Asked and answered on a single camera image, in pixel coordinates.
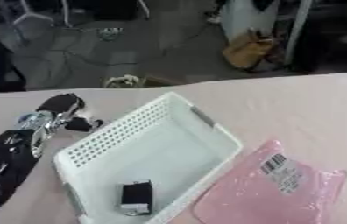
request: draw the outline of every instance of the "white plastic basket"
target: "white plastic basket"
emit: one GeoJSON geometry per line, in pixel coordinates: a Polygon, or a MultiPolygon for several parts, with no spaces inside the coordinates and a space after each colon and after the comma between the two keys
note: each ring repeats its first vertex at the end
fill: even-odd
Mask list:
{"type": "Polygon", "coordinates": [[[196,106],[164,94],[54,158],[82,224],[168,223],[232,167],[242,144],[196,106]],[[153,214],[120,213],[117,188],[153,184],[153,214]]]}

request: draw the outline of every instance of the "floor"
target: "floor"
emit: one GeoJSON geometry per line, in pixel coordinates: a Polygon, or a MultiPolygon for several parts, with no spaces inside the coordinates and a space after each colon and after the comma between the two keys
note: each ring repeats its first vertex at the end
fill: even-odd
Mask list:
{"type": "Polygon", "coordinates": [[[99,88],[115,76],[157,76],[178,83],[275,76],[280,73],[243,73],[227,64],[221,51],[226,46],[222,29],[205,26],[202,13],[213,1],[147,0],[152,17],[142,11],[128,22],[93,21],[73,15],[80,30],[51,27],[46,21],[28,19],[20,28],[30,39],[19,45],[14,34],[0,25],[0,37],[14,50],[16,66],[24,72],[27,87],[99,88]],[[117,39],[106,42],[96,29],[123,27],[117,39]]]}

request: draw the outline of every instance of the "barcode label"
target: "barcode label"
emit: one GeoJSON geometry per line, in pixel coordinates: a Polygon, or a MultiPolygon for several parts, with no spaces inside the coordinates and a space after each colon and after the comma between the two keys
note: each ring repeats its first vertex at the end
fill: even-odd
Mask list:
{"type": "Polygon", "coordinates": [[[283,155],[276,154],[264,162],[264,164],[261,166],[261,170],[267,175],[270,172],[279,169],[286,160],[287,159],[283,155]]]}
{"type": "Polygon", "coordinates": [[[299,187],[302,172],[296,163],[277,153],[261,164],[260,170],[285,194],[295,192],[299,187]]]}

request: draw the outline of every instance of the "shoe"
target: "shoe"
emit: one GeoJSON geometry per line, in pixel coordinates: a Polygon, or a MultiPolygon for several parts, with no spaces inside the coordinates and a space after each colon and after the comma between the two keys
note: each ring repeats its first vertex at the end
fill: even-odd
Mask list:
{"type": "Polygon", "coordinates": [[[207,17],[206,21],[213,25],[219,25],[221,24],[221,16],[220,14],[214,14],[214,15],[211,15],[210,17],[207,17]]]}

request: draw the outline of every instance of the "small black box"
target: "small black box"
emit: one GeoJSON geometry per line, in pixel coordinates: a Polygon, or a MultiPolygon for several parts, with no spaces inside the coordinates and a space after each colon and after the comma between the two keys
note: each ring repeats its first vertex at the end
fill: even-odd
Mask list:
{"type": "Polygon", "coordinates": [[[120,203],[123,213],[130,216],[151,214],[152,204],[153,188],[150,180],[134,180],[123,185],[120,203]]]}

